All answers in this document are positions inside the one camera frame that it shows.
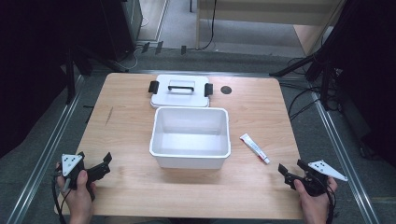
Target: hand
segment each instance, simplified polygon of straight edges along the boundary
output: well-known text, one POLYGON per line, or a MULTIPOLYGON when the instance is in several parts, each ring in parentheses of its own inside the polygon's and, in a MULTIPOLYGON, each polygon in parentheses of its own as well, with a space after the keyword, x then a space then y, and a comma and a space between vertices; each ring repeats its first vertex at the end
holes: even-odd
MULTIPOLYGON (((70 193, 63 192, 64 178, 58 176, 57 182, 61 193, 66 197, 66 203, 70 210, 70 224, 88 224, 91 221, 93 215, 93 205, 91 201, 90 193, 87 190, 86 184, 88 181, 88 175, 85 170, 82 170, 78 174, 77 189, 71 189, 70 193)), ((93 193, 96 192, 96 186, 91 183, 93 193)))
MULTIPOLYGON (((328 179, 329 187, 332 191, 337 190, 337 183, 332 177, 328 179)), ((326 223, 328 210, 329 210, 329 198, 326 193, 319 195, 318 197, 310 196, 303 185, 303 183, 295 179, 294 186, 300 194, 300 204, 303 208, 303 216, 306 224, 324 224, 326 223)))

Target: white lid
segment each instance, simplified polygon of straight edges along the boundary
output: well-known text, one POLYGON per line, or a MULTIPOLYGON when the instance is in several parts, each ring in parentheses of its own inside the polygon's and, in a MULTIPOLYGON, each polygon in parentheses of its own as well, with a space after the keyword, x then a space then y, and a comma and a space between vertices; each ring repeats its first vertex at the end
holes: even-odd
POLYGON ((159 87, 151 96, 151 105, 208 107, 209 97, 205 96, 207 77, 158 75, 159 87))

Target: wooden desk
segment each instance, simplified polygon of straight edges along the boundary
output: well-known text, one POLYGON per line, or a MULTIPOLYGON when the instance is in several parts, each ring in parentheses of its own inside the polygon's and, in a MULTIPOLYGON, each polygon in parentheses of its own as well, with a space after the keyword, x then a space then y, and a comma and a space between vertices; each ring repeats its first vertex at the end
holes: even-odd
POLYGON ((302 218, 298 194, 284 184, 279 163, 303 175, 287 110, 276 79, 208 77, 210 106, 230 116, 231 156, 220 170, 160 168, 149 153, 155 110, 154 75, 110 74, 78 152, 86 167, 111 152, 111 172, 97 181, 95 214, 138 217, 302 218), (231 94, 220 92, 230 86, 231 94), (248 133, 271 163, 263 164, 239 140, 248 133))
MULTIPOLYGON (((200 20, 212 20, 214 2, 197 1, 197 49, 200 20)), ((216 20, 293 24, 305 54, 309 55, 327 28, 336 23, 344 3, 345 0, 218 0, 216 20)))

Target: wooden tabletop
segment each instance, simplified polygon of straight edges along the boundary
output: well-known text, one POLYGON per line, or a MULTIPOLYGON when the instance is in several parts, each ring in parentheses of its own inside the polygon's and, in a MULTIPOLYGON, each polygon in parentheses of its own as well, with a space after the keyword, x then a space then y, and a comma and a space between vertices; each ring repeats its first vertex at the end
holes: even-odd
POLYGON ((113 157, 111 172, 96 182, 96 215, 302 218, 297 192, 277 170, 282 163, 304 174, 296 165, 300 156, 277 80, 208 78, 214 85, 210 106, 229 113, 232 153, 219 170, 182 170, 161 168, 149 153, 155 109, 148 89, 156 76, 108 75, 77 151, 85 153, 87 168, 107 152, 113 157), (221 93, 223 86, 232 93, 221 93), (239 139, 244 133, 270 164, 239 139))

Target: white plastic container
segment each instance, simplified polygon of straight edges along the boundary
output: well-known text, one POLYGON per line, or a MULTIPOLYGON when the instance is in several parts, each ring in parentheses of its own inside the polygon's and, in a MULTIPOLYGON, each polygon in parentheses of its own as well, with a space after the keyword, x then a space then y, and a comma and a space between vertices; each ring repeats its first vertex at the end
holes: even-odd
POLYGON ((219 169, 231 154, 228 113, 213 107, 159 107, 149 151, 164 168, 219 169))

